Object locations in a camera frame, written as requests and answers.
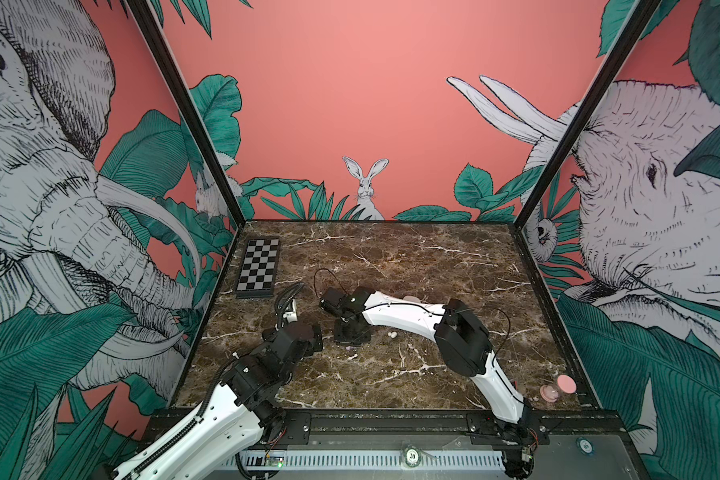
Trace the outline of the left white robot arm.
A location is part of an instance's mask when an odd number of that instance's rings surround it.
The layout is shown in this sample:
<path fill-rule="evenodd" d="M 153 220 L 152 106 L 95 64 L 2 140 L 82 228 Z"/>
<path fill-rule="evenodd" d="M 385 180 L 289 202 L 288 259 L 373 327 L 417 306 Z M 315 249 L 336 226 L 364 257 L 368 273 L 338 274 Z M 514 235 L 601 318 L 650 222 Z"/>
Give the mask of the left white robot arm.
<path fill-rule="evenodd" d="M 190 413 L 151 445 L 115 467 L 99 467 L 92 479 L 203 479 L 223 461 L 285 430 L 276 402 L 298 363 L 323 349 L 321 328 L 291 322 L 262 334 L 249 353 L 219 368 Z"/>

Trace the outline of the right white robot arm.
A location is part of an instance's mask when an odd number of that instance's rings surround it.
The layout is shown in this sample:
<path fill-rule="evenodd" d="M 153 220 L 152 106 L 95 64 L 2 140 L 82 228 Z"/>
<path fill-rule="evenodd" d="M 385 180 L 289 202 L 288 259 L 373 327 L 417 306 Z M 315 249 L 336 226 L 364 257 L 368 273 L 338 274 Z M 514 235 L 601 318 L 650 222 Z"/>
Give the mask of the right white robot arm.
<path fill-rule="evenodd" d="M 329 288 L 319 306 L 335 318 L 337 343 L 361 345 L 372 327 L 389 327 L 433 341 L 445 366 L 470 379 L 487 400 L 500 437 L 518 445 L 540 444 L 533 407 L 512 385 L 497 361 L 490 333 L 464 302 L 426 304 L 359 287 L 352 293 Z"/>

